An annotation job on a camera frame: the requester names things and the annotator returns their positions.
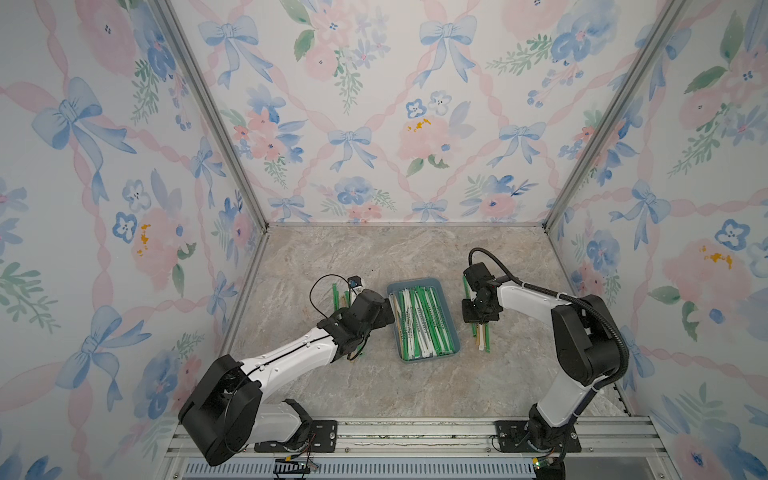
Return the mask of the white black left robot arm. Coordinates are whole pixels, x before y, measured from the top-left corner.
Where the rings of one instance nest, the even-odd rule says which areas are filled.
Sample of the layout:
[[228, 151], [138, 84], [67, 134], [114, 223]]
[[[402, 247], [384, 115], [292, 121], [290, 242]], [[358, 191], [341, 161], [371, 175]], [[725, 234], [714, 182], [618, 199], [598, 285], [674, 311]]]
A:
[[266, 401], [280, 388], [339, 360], [352, 360], [370, 334], [395, 321], [390, 300], [370, 289], [296, 340], [244, 360], [226, 354], [203, 375], [178, 414], [207, 464], [216, 467], [248, 445], [301, 452], [312, 441], [312, 417], [295, 400]]

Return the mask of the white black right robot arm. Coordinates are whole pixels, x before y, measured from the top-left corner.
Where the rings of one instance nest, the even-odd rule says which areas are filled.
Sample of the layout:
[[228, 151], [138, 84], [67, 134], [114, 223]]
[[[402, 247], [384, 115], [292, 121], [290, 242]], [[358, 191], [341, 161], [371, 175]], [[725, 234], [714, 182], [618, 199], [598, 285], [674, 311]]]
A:
[[537, 449], [568, 436], [576, 421], [604, 387], [620, 380], [629, 367], [629, 347], [603, 300], [574, 297], [527, 282], [467, 280], [462, 301], [466, 323], [485, 325], [504, 310], [548, 323], [554, 335], [558, 373], [530, 411], [528, 439]]

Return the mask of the green straws pile right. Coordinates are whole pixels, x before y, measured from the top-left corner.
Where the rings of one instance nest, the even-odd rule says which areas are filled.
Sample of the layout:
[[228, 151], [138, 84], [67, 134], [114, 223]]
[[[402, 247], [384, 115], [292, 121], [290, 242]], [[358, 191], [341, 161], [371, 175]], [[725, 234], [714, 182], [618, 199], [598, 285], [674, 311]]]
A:
[[466, 324], [469, 324], [471, 326], [472, 336], [476, 338], [477, 337], [476, 324], [470, 321], [472, 291], [465, 277], [462, 277], [462, 282], [463, 282], [463, 289], [464, 289], [464, 299], [462, 300], [462, 319]]

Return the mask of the blue plastic storage tray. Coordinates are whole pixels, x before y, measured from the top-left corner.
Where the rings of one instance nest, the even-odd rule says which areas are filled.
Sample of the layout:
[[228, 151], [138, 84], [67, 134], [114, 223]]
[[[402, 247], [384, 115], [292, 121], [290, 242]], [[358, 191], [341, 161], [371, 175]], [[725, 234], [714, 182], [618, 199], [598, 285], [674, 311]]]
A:
[[[440, 307], [442, 309], [442, 312], [446, 318], [447, 321], [447, 328], [449, 333], [452, 336], [452, 340], [454, 343], [454, 350], [455, 352], [451, 355], [447, 356], [438, 356], [436, 354], [436, 351], [433, 348], [432, 345], [432, 339], [430, 337], [427, 323], [424, 317], [424, 312], [422, 310], [422, 307], [419, 302], [418, 295], [416, 293], [416, 290], [418, 287], [430, 287], [436, 290], [436, 294], [440, 303]], [[403, 360], [403, 354], [402, 354], [402, 343], [401, 343], [401, 335], [400, 335], [400, 329], [398, 326], [398, 318], [396, 313], [396, 303], [394, 294], [396, 292], [400, 293], [402, 290], [407, 289], [410, 293], [410, 300], [412, 304], [413, 314], [415, 317], [415, 322], [417, 324], [419, 338], [420, 338], [420, 344], [423, 352], [423, 357], [421, 359], [412, 360], [412, 361], [404, 361]], [[461, 350], [461, 344], [458, 336], [458, 332], [455, 326], [455, 323], [453, 321], [453, 318], [451, 316], [449, 306], [447, 299], [445, 297], [445, 294], [442, 289], [442, 285], [439, 280], [436, 278], [431, 277], [425, 277], [425, 278], [419, 278], [419, 279], [413, 279], [413, 280], [406, 280], [401, 282], [395, 282], [391, 283], [387, 287], [387, 294], [388, 299], [391, 301], [392, 309], [395, 315], [395, 323], [394, 323], [394, 335], [396, 340], [396, 348], [397, 353], [400, 358], [400, 360], [404, 363], [415, 363], [415, 362], [421, 362], [426, 360], [436, 360], [438, 358], [444, 358], [444, 357], [450, 357], [453, 355], [456, 355]]]

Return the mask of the green straw right pile edge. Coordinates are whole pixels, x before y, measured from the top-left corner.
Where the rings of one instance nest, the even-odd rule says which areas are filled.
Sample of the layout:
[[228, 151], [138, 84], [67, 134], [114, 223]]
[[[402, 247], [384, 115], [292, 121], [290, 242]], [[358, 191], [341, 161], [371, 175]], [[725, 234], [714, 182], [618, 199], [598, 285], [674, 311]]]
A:
[[491, 338], [490, 338], [490, 324], [486, 323], [483, 325], [483, 350], [486, 353], [491, 352]]

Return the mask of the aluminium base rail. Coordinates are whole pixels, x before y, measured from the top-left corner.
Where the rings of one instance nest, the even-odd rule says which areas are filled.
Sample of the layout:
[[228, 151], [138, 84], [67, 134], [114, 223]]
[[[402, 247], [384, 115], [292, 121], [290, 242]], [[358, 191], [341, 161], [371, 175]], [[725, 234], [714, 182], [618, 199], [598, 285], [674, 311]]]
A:
[[208, 465], [183, 428], [159, 479], [677, 479], [679, 473], [647, 417], [584, 417], [571, 435], [577, 451], [556, 472], [552, 453], [509, 452], [492, 418], [339, 418], [335, 449], [323, 444], [291, 462], [247, 449]]

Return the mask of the aluminium frame post right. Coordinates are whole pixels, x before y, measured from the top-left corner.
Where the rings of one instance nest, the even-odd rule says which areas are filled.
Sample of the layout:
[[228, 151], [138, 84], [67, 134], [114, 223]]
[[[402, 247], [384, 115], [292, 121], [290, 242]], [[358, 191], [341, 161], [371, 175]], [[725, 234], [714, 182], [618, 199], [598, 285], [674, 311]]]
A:
[[590, 164], [603, 148], [608, 137], [614, 132], [615, 126], [634, 98], [638, 85], [642, 82], [645, 75], [650, 72], [652, 64], [660, 55], [662, 47], [671, 37], [679, 22], [680, 15], [687, 6], [688, 1], [684, 0], [665, 1], [662, 4], [660, 14], [651, 25], [646, 36], [646, 43], [639, 49], [635, 59], [630, 64], [630, 68], [626, 72], [623, 82], [608, 104], [604, 116], [596, 128], [594, 138], [587, 143], [583, 154], [567, 177], [562, 191], [556, 197], [554, 206], [543, 221], [542, 227], [547, 234], [553, 230], [559, 219], [564, 216], [568, 202], [578, 189], [582, 178], [590, 168]]

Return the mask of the aluminium frame post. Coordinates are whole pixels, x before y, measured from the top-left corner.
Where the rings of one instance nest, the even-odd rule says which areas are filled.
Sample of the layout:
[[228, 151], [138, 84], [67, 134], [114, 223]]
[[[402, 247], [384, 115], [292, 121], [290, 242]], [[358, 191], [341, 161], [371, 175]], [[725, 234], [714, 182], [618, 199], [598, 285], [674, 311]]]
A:
[[206, 84], [203, 72], [190, 47], [172, 3], [166, 0], [150, 0], [148, 4], [152, 13], [157, 17], [161, 30], [167, 36], [172, 52], [181, 63], [181, 69], [187, 77], [195, 102], [211, 130], [216, 145], [223, 154], [225, 163], [232, 171], [236, 186], [241, 190], [245, 204], [256, 221], [257, 230], [261, 234], [266, 234], [269, 224], [260, 208], [254, 189], [249, 182], [246, 169], [239, 160], [234, 150], [233, 142], [225, 131], [224, 122], [216, 108], [214, 98]]
[[590, 164], [603, 148], [608, 137], [614, 132], [615, 126], [634, 98], [638, 85], [642, 82], [645, 75], [650, 72], [652, 64], [660, 55], [662, 47], [671, 37], [679, 22], [680, 15], [687, 6], [688, 1], [684, 0], [665, 1], [662, 4], [660, 14], [651, 25], [646, 36], [646, 43], [639, 49], [635, 59], [630, 64], [630, 68], [626, 72], [623, 82], [608, 104], [604, 116], [596, 128], [594, 138], [587, 143], [583, 154], [567, 177], [562, 191], [556, 197], [554, 206], [543, 221], [542, 227], [547, 234], [553, 230], [559, 219], [564, 216], [568, 202], [578, 189], [582, 178], [590, 168]]

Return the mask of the aluminium frame post left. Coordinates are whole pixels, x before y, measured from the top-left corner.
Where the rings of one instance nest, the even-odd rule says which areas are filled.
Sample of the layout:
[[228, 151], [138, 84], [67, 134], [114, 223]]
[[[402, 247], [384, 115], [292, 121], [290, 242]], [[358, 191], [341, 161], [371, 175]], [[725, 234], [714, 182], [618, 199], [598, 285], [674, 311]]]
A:
[[239, 160], [234, 150], [233, 142], [225, 131], [224, 122], [216, 108], [214, 98], [206, 84], [203, 72], [190, 47], [172, 3], [166, 0], [150, 0], [148, 4], [152, 13], [157, 17], [161, 30], [167, 36], [172, 52], [181, 63], [181, 69], [187, 77], [195, 102], [211, 130], [216, 145], [223, 154], [225, 163], [232, 171], [236, 186], [241, 190], [245, 204], [256, 221], [257, 230], [261, 234], [266, 234], [269, 224], [260, 208], [254, 189], [249, 182], [246, 169]]

